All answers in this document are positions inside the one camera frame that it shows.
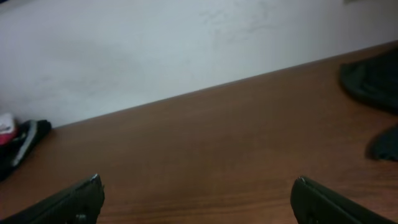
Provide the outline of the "white t-shirt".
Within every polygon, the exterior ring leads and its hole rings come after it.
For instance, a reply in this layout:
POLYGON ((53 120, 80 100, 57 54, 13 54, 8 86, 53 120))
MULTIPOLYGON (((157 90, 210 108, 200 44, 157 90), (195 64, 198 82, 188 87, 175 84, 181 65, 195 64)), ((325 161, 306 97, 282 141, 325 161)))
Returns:
POLYGON ((0 117, 0 133, 10 134, 16 128, 14 116, 11 113, 4 113, 0 117))

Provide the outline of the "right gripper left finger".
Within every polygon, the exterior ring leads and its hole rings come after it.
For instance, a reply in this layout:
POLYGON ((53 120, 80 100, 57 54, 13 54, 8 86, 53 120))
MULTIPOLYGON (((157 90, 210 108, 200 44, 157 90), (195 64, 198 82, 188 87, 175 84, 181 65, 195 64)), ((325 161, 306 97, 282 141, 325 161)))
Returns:
POLYGON ((96 224, 104 204, 104 185, 95 174, 1 220, 2 224, 96 224))

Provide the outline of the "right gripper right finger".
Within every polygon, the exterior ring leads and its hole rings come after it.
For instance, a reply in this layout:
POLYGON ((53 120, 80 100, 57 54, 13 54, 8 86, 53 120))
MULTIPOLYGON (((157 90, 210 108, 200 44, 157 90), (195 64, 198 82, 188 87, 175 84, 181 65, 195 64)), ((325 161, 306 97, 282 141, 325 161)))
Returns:
POLYGON ((298 224, 395 224, 305 176, 295 180, 290 205, 298 224))

